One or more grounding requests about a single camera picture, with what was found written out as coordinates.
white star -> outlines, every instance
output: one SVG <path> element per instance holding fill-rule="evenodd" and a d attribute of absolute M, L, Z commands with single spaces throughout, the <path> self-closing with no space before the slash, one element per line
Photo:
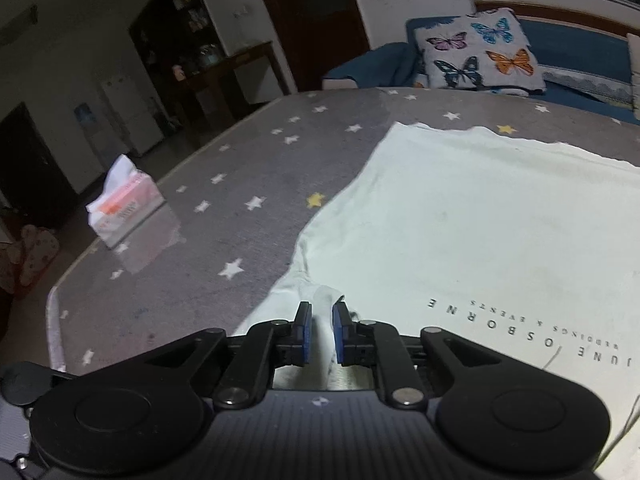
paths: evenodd
<path fill-rule="evenodd" d="M 209 207 L 211 204 L 209 202 L 207 202 L 206 200 L 203 200 L 202 202 L 200 202 L 199 205 L 197 205 L 195 207 L 195 209 L 193 210 L 194 213 L 204 213 L 207 209 L 207 207 Z"/>
<path fill-rule="evenodd" d="M 242 263 L 242 258 L 238 258 L 236 261 L 231 262 L 230 264 L 225 264 L 225 268 L 222 269 L 218 275 L 226 276 L 228 280 L 234 277 L 238 272 L 244 272 L 244 269 L 240 268 L 240 264 Z"/>
<path fill-rule="evenodd" d="M 220 184 L 220 182 L 222 182 L 226 177 L 226 173 L 219 173 L 216 176 L 212 177 L 211 179 L 211 183 L 212 184 Z"/>
<path fill-rule="evenodd" d="M 265 200 L 266 197 L 264 196 L 262 198 L 254 196 L 251 200 L 249 200 L 249 202 L 246 202 L 244 205 L 249 211 L 253 211 L 257 207 L 262 208 L 262 202 L 264 202 Z"/>
<path fill-rule="evenodd" d="M 116 254 L 122 254 L 124 251 L 129 249 L 129 242 L 123 242 L 119 246 L 117 246 L 113 252 Z"/>
<path fill-rule="evenodd" d="M 91 364 L 91 358 L 94 356 L 94 351 L 90 348 L 82 356 L 82 366 Z"/>

blue butterfly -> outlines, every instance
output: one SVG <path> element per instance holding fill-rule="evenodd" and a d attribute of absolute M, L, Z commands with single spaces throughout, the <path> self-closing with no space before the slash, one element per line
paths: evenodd
<path fill-rule="evenodd" d="M 478 58 L 476 56 L 467 58 L 462 69 L 446 61 L 437 60 L 433 64 L 444 72 L 444 81 L 447 82 L 447 86 L 450 88 L 456 88 L 460 78 L 462 78 L 462 81 L 469 79 L 475 86 L 482 85 L 482 76 L 478 73 Z"/>
<path fill-rule="evenodd" d="M 513 34 L 509 32 L 509 20 L 506 18 L 500 18 L 498 23 L 495 24 L 495 28 L 487 27 L 482 23 L 472 23 L 471 26 L 478 34 L 482 34 L 482 39 L 487 43 L 495 45 L 497 38 L 502 38 L 505 43 L 511 43 L 513 41 Z"/>

star-patterned tablecloth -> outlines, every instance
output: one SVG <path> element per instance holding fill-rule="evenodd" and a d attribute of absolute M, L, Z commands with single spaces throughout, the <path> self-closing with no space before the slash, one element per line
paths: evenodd
<path fill-rule="evenodd" d="M 637 126 L 534 99 L 411 88 L 279 99 L 162 179 L 166 204 L 115 250 L 96 240 L 78 258 L 49 295 L 51 365 L 84 374 L 203 328 L 232 332 L 395 121 L 486 126 L 640 166 Z"/>

floor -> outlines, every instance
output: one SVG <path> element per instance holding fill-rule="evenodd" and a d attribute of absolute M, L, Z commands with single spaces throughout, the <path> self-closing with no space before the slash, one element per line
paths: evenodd
<path fill-rule="evenodd" d="M 200 134 L 200 141 L 206 144 L 217 134 L 219 132 L 206 130 Z M 157 181 L 193 152 L 194 149 L 186 138 L 175 134 L 144 156 L 132 157 L 132 160 L 140 170 Z M 94 200 L 100 192 L 100 188 L 93 190 L 84 203 Z M 58 256 L 28 295 L 23 300 L 14 301 L 7 333 L 0 341 L 0 365 L 31 361 L 49 366 L 45 315 L 47 295 L 95 239 L 94 231 L 87 225 L 84 204 L 78 206 L 56 236 L 60 242 Z"/>

black circular motor housing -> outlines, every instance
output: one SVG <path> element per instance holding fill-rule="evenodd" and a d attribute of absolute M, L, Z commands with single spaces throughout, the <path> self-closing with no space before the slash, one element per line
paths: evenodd
<path fill-rule="evenodd" d="M 31 436 L 43 459 L 71 472 L 118 476 L 155 468 L 184 451 L 205 420 L 187 385 L 55 387 L 35 405 Z"/>
<path fill-rule="evenodd" d="M 609 435 L 609 413 L 582 386 L 529 365 L 467 368 L 443 396 L 436 423 L 479 463 L 512 473 L 591 468 Z"/>

